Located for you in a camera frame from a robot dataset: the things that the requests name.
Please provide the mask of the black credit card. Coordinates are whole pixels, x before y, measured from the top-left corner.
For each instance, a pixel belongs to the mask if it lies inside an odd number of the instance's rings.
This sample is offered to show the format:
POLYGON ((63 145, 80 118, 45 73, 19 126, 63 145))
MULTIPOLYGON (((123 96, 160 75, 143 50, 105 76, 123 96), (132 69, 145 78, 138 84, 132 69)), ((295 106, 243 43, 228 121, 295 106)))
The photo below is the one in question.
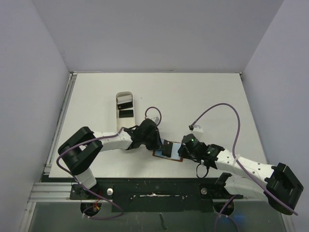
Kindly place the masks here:
POLYGON ((163 142, 162 155, 167 158, 171 158, 173 148, 173 142, 165 140, 163 142))

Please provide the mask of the brown leather card holder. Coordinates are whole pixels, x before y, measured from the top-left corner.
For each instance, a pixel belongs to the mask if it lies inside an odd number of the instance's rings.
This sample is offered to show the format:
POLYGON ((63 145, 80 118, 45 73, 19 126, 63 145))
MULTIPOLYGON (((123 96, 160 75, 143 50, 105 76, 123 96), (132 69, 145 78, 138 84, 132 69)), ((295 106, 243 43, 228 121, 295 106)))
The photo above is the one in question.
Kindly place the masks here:
POLYGON ((167 158, 164 157, 162 155, 162 150, 157 150, 157 151, 153 151, 153 156, 157 157, 157 158, 162 158, 162 159, 166 159, 166 160, 171 160, 171 161, 177 161, 177 162, 182 162, 183 158, 179 155, 178 150, 181 147, 181 143, 178 142, 173 142, 173 148, 172 148, 172 154, 171 154, 171 158, 167 158))

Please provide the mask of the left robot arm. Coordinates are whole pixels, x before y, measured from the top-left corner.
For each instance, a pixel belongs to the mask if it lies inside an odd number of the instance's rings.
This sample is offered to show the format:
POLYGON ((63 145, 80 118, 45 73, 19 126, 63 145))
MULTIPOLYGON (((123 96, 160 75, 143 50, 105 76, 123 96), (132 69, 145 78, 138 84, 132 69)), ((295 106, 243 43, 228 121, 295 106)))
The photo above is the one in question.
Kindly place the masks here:
POLYGON ((122 127, 116 133, 95 133, 89 127, 82 127, 60 146, 56 163, 59 165, 62 159, 67 166, 66 172, 82 185, 81 193, 92 199, 98 194, 98 186, 90 165, 98 153, 116 149, 132 150, 141 145, 150 151, 163 149, 159 129, 148 118, 138 126, 122 127))

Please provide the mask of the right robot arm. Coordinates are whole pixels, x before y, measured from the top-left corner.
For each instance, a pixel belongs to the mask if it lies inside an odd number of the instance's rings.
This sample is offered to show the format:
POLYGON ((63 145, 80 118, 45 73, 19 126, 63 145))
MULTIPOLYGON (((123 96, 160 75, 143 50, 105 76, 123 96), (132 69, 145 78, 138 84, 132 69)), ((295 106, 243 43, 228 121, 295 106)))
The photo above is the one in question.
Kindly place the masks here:
POLYGON ((234 155, 215 144, 206 145, 193 134, 183 137, 178 150, 180 157, 221 170, 215 192, 219 197, 230 195, 266 201, 278 212, 295 214, 295 207, 304 190, 293 171, 285 164, 263 164, 234 155))

